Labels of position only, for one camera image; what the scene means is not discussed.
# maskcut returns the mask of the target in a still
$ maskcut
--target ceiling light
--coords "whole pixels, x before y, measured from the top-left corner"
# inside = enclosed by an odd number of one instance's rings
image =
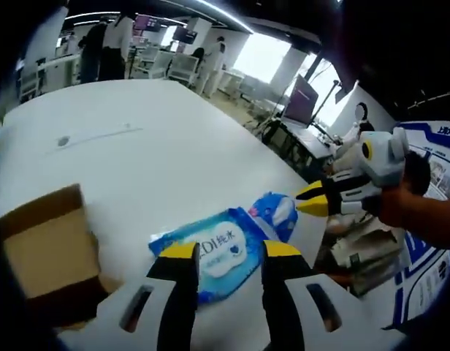
[[[184,22],[180,22],[179,20],[173,20],[173,19],[171,19],[171,18],[163,17],[162,20],[169,20],[170,22],[175,22],[175,23],[178,23],[178,24],[180,24],[180,25],[182,25],[182,26],[185,26],[185,25],[186,25],[186,23],[184,23]]]
[[[224,15],[225,17],[228,17],[230,20],[234,21],[235,23],[239,24],[240,26],[242,26],[244,29],[246,29],[247,31],[251,32],[252,34],[254,34],[254,31],[249,28],[247,25],[245,25],[241,20],[238,20],[236,17],[230,15],[227,11],[221,9],[220,7],[217,7],[216,5],[212,5],[209,4],[207,1],[204,0],[196,0],[197,2],[199,2],[200,4],[203,4],[219,13],[221,13],[222,15]]]
[[[202,12],[197,11],[197,10],[195,10],[195,9],[192,9],[192,8],[190,8],[190,7],[185,7],[185,9],[187,9],[187,10],[189,10],[189,11],[192,11],[192,12],[195,12],[195,13],[198,13],[198,14],[200,14],[200,15],[203,16],[203,17],[209,18],[209,19],[212,20],[213,22],[217,22],[217,20],[216,20],[214,17],[210,17],[209,15],[206,15],[205,13],[202,13]]]
[[[74,23],[74,26],[81,26],[83,24],[92,24],[92,23],[98,23],[100,22],[99,20],[87,20],[86,22],[78,22],[78,23]]]
[[[89,13],[81,13],[79,15],[66,17],[65,20],[71,20],[73,18],[78,18],[82,16],[90,16],[90,15],[119,15],[120,13],[117,11],[102,11],[102,12],[89,12]]]

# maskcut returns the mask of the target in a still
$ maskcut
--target poster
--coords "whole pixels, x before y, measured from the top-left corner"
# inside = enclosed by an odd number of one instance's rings
[[[430,163],[431,183],[425,197],[450,199],[450,122],[408,122],[400,127],[407,133],[410,150]],[[405,245],[411,264],[362,299],[380,328],[425,313],[450,272],[450,250],[436,249],[415,233],[406,234]]]

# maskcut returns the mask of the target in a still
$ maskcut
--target woman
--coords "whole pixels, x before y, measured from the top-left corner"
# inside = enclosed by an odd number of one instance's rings
[[[100,56],[102,54],[103,38],[107,22],[100,20],[88,31],[87,35],[79,42],[82,49],[80,55],[80,83],[95,82],[99,74]]]
[[[218,37],[217,42],[206,51],[196,82],[198,95],[202,95],[206,90],[205,95],[211,97],[215,92],[218,73],[222,70],[225,61],[225,50],[225,38]]]
[[[100,56],[99,80],[124,79],[135,14],[123,11],[107,25]]]

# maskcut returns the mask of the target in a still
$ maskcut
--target cardboard box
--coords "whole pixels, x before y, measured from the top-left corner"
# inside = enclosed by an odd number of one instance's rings
[[[0,218],[0,235],[30,312],[46,325],[95,317],[99,302],[119,285],[100,276],[78,184],[9,212]]]

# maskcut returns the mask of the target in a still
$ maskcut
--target blue wet wipes pack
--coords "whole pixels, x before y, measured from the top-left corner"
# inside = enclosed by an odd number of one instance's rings
[[[248,212],[254,219],[262,219],[267,223],[280,241],[289,242],[298,220],[295,202],[290,197],[268,192],[258,199]]]
[[[267,236],[242,208],[229,208],[215,216],[185,225],[149,243],[159,256],[173,243],[199,244],[199,303],[230,296],[262,261]]]

